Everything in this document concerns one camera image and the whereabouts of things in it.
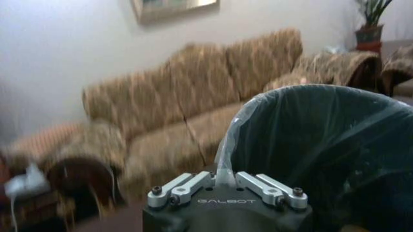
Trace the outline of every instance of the framed picture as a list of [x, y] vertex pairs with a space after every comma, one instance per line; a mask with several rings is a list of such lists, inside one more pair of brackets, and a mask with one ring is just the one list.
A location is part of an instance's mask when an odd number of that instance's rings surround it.
[[159, 18], [200, 7], [219, 4], [219, 0], [132, 0], [137, 20], [151, 22]]

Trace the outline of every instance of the sofa back cushion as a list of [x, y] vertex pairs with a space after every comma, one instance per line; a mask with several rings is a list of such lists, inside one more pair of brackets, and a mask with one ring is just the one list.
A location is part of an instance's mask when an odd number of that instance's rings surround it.
[[283, 29], [227, 48], [230, 73], [242, 100], [260, 93], [271, 80], [291, 71], [300, 54], [300, 33], [295, 29]]
[[191, 44], [171, 57], [168, 63], [172, 87], [185, 118], [239, 101], [220, 47]]
[[183, 120], [167, 65], [85, 88], [83, 105], [89, 118], [115, 124], [127, 141]]

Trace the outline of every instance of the bolt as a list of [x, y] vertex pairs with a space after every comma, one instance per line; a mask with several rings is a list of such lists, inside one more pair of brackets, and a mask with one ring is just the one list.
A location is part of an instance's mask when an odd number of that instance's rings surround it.
[[283, 205], [283, 200], [284, 200], [283, 196], [279, 196], [279, 197], [275, 198], [275, 206], [276, 207], [280, 207]]
[[179, 197], [177, 196], [171, 196], [168, 199], [169, 205], [177, 205], [179, 204]]
[[159, 195], [161, 193], [161, 186], [152, 187], [151, 191], [153, 195]]
[[292, 194], [294, 196], [300, 197], [303, 192], [302, 192], [302, 188], [292, 188]]

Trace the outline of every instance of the black trash bag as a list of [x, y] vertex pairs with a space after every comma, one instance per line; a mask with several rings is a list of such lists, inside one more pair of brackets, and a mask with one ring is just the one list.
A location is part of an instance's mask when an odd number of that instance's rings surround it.
[[382, 95], [327, 85], [256, 95], [215, 161], [218, 184], [246, 171], [302, 187], [316, 231], [413, 230], [413, 108]]

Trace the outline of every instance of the sofa armrest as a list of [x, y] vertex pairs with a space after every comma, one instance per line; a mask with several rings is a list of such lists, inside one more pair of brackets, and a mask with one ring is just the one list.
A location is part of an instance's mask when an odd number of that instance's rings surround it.
[[373, 52], [326, 52], [302, 56], [292, 71], [311, 73], [308, 83], [332, 84], [363, 88], [375, 85], [382, 69], [381, 58]]
[[105, 122], [92, 122], [83, 132], [70, 138], [66, 145], [48, 155], [41, 167], [48, 173], [61, 161], [81, 158], [96, 160], [115, 171], [123, 171], [125, 155], [125, 140], [117, 127]]

